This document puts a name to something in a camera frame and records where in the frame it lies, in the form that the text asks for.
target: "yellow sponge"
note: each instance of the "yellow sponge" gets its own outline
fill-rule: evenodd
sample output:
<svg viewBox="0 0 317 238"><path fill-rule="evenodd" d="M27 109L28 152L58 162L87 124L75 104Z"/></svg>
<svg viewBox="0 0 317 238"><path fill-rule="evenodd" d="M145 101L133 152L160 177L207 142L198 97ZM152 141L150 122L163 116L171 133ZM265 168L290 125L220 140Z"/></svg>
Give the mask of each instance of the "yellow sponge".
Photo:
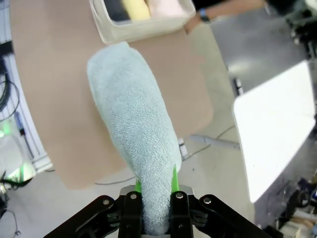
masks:
<svg viewBox="0 0 317 238"><path fill-rule="evenodd" d="M151 18L149 7L144 0L122 0L122 3L131 20Z"/></svg>

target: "equipment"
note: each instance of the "equipment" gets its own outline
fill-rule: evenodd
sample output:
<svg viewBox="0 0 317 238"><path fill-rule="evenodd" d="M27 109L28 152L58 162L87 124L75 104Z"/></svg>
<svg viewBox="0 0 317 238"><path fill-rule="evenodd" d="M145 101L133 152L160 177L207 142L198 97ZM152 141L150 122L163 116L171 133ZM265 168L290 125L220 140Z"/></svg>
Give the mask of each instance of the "equipment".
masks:
<svg viewBox="0 0 317 238"><path fill-rule="evenodd" d="M143 235L141 194L133 190L124 187L116 200L98 197L44 238L104 238L117 229L118 238L150 237ZM169 219L166 238L192 238L192 225L212 238L270 238L215 196L197 199L187 186L171 195Z"/></svg>

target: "person's hand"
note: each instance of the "person's hand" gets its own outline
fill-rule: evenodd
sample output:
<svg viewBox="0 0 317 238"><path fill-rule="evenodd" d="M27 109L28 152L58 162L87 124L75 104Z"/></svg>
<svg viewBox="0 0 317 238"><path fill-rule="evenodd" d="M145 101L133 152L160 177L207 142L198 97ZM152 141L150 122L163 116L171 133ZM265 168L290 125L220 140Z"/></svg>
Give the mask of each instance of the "person's hand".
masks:
<svg viewBox="0 0 317 238"><path fill-rule="evenodd" d="M202 22L199 12L196 13L184 26L184 29L187 34L191 33L194 28Z"/></svg>

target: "metal leg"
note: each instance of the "metal leg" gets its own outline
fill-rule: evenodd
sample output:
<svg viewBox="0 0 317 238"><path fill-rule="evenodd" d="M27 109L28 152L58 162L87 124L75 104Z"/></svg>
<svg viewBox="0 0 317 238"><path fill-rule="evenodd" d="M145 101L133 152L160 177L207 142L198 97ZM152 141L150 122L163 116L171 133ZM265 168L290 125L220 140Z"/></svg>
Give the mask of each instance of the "metal leg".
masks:
<svg viewBox="0 0 317 238"><path fill-rule="evenodd" d="M194 141L204 142L210 145L229 147L232 149L240 150L240 144L233 141L214 139L214 138L203 136L203 135L191 135L190 138Z"/></svg>

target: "white panel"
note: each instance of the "white panel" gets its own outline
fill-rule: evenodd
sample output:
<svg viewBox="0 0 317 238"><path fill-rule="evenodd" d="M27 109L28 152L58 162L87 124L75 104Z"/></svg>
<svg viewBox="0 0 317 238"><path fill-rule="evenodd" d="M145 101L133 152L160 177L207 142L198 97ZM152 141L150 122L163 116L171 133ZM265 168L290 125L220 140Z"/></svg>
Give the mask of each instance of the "white panel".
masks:
<svg viewBox="0 0 317 238"><path fill-rule="evenodd" d="M234 115L252 202L281 174L315 124L308 64L302 62L240 96Z"/></svg>

